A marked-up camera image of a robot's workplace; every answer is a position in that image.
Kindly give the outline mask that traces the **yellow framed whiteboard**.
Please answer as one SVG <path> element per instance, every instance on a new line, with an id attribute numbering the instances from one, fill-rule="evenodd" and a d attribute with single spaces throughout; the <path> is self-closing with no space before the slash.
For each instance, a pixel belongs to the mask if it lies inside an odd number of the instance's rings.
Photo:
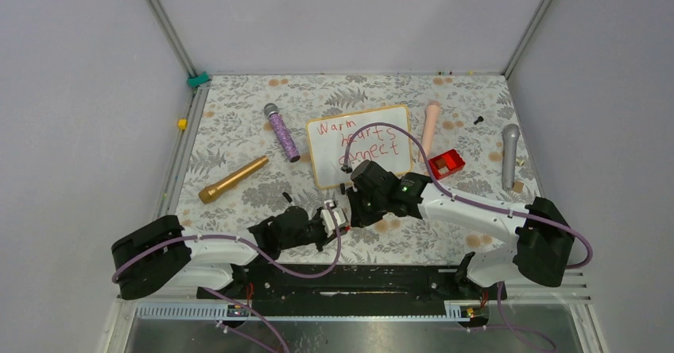
<path id="1" fill-rule="evenodd" d="M 316 186 L 328 189 L 349 183 L 341 170 L 346 157 L 353 168 L 371 160 L 395 174 L 410 171 L 411 141 L 384 122 L 409 130 L 409 109 L 396 105 L 309 121 L 306 131 Z"/>

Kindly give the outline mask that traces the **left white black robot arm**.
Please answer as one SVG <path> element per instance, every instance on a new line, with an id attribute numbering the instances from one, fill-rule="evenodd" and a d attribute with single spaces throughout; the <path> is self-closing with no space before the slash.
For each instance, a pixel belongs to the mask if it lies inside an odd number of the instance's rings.
<path id="1" fill-rule="evenodd" d="M 342 208 L 328 203 L 310 216 L 291 206 L 279 215 L 235 233 L 202 234 L 164 215 L 114 242 L 111 278 L 124 300 L 150 296 L 164 287 L 218 289 L 229 298 L 246 290 L 244 268 L 256 261 L 276 264 L 281 252 L 313 245 L 322 250 L 347 232 Z"/>

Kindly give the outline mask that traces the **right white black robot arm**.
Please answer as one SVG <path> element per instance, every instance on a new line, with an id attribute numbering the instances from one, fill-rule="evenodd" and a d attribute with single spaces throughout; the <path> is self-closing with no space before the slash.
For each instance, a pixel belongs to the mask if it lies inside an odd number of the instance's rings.
<path id="1" fill-rule="evenodd" d="M 494 250 L 464 256 L 455 279 L 463 297 L 475 299 L 487 287 L 519 277 L 546 287 L 560 286 L 575 236 L 552 201 L 490 200 L 438 184 L 424 174 L 398 177 L 369 160 L 346 171 L 353 184 L 347 197 L 354 227 L 393 214 L 463 226 L 501 242 Z"/>

